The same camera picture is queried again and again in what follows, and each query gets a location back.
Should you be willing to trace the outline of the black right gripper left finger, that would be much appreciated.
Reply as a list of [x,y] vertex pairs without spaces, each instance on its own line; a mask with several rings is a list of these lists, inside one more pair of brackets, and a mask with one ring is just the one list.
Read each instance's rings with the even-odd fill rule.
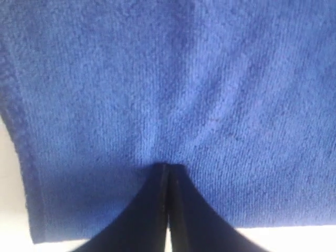
[[148,179],[125,210],[75,251],[165,251],[168,178],[168,165],[155,164]]

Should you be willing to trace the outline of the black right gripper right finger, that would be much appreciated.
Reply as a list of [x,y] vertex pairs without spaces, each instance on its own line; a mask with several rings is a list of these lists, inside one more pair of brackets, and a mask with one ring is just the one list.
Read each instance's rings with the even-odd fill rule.
[[265,251],[212,209],[182,165],[169,166],[167,210],[173,251]]

